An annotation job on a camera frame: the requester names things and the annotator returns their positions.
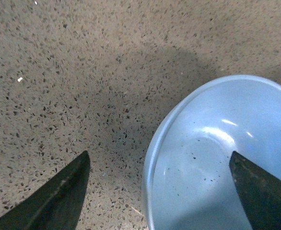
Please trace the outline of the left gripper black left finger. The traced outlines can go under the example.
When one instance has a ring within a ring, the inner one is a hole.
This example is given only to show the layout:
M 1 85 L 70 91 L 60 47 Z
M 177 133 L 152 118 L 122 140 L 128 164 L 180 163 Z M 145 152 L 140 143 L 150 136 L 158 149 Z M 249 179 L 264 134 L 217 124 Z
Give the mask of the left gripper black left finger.
M 83 151 L 31 196 L 0 217 L 0 230 L 73 230 L 79 221 L 90 174 Z

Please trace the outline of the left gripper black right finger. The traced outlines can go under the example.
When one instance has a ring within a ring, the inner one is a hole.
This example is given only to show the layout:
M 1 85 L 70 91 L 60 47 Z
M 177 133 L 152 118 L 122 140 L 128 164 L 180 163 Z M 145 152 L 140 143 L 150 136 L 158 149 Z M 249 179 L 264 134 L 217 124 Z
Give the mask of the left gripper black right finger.
M 281 230 L 281 180 L 236 151 L 229 168 L 252 229 Z

